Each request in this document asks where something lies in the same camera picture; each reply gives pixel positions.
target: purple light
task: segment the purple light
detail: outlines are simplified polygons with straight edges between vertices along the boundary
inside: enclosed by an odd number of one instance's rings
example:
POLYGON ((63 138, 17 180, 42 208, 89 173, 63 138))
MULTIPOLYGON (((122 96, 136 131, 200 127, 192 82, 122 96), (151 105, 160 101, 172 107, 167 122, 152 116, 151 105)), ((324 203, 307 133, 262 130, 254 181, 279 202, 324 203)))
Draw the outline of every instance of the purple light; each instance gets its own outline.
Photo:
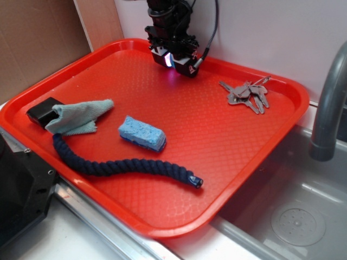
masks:
POLYGON ((168 53, 165 55, 165 63, 166 63, 166 66, 168 67, 172 67, 170 56, 171 56, 171 53, 168 53))

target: sink basin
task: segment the sink basin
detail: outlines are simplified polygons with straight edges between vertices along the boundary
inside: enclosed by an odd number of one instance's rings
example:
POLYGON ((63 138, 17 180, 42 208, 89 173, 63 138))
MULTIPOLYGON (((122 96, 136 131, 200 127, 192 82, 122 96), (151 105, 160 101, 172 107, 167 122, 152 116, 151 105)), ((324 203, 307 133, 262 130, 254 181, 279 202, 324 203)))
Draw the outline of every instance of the sink basin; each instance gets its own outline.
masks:
POLYGON ((263 259, 346 259, 347 143, 318 162, 310 136, 295 126, 214 220, 263 259))

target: faucet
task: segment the faucet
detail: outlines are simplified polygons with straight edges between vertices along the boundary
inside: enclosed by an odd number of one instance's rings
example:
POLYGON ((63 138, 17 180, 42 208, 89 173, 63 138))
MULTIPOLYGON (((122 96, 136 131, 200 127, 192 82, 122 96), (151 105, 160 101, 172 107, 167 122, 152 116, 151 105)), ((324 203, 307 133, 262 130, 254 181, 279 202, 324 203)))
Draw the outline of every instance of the faucet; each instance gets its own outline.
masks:
POLYGON ((319 99, 309 147, 309 154, 313 159, 328 161, 333 158, 346 97, 347 42, 335 56, 319 99))

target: microfiber towel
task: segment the microfiber towel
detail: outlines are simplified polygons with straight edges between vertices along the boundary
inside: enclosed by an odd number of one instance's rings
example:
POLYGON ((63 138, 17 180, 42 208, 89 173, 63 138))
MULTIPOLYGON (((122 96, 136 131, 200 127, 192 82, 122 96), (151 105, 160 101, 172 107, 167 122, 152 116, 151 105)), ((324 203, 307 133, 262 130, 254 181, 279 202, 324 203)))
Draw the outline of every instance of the microfiber towel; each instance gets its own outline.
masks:
POLYGON ((97 131, 95 121, 113 107, 111 99, 88 101, 72 105, 54 105, 53 110, 59 115, 46 125, 46 130, 53 134, 74 135, 97 131))

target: plastic tray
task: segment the plastic tray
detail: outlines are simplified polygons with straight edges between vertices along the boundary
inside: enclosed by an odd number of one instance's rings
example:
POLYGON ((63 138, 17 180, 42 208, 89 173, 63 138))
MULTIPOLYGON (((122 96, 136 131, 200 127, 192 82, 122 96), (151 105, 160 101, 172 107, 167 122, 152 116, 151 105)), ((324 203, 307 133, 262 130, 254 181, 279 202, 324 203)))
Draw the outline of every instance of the plastic tray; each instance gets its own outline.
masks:
POLYGON ((241 86, 269 73, 208 58, 191 79, 154 63, 148 45, 128 39, 100 48, 13 98, 1 110, 0 122, 134 230, 154 238, 174 237, 212 219, 305 113, 309 96, 300 84, 272 75, 265 85, 270 108, 257 115, 244 105, 229 105, 219 81, 241 86), (54 151, 52 135, 25 114, 50 96, 65 104, 115 103, 97 120, 96 133, 65 138, 79 156, 166 160, 192 170, 204 180, 202 188, 151 174, 88 177, 72 171, 54 151), (121 139, 118 127, 127 115, 164 131, 167 144, 161 153, 121 139))

